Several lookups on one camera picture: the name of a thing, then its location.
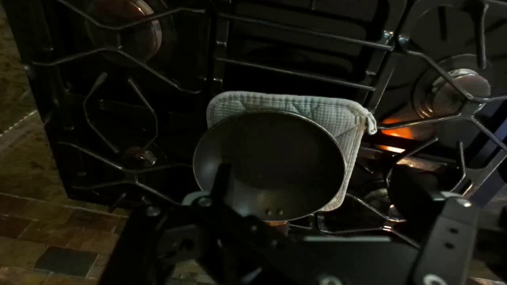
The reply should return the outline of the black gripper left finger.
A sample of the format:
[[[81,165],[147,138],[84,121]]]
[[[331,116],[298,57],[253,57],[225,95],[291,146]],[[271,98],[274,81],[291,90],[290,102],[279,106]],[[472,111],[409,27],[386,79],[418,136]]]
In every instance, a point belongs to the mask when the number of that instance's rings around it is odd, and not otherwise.
[[[176,265],[196,260],[223,285],[239,285],[236,250],[242,217],[225,203],[231,165],[222,163],[209,195],[160,217],[136,211],[125,225],[98,285],[168,285]]]

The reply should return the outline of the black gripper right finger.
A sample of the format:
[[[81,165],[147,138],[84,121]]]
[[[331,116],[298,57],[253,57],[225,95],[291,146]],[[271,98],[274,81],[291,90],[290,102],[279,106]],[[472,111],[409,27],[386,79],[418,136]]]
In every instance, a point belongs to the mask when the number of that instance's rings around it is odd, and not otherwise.
[[[388,197],[421,236],[412,266],[413,285],[466,285],[474,254],[478,208],[461,195],[444,192],[432,173],[394,166]]]

